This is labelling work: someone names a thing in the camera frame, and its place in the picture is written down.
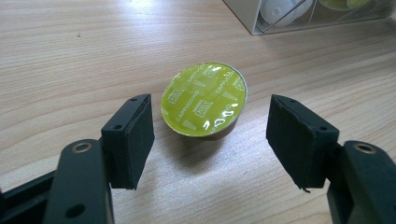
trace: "green lid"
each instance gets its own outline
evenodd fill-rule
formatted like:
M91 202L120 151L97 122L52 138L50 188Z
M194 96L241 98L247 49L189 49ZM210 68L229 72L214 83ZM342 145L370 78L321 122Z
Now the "green lid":
M199 63L173 78L163 93L165 122L178 133L203 137L227 128L248 96L244 78L223 63Z

